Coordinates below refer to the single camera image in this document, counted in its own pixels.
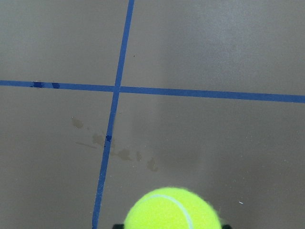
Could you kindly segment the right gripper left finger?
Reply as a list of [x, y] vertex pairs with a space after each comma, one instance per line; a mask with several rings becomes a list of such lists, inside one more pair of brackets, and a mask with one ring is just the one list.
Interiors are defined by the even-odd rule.
[[112, 229], [124, 229], [124, 224], [114, 224]]

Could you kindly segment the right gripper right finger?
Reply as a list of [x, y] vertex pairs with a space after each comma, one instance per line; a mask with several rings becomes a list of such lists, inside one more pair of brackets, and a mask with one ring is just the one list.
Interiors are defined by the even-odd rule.
[[222, 229], [232, 229], [232, 227], [228, 224], [222, 225]]

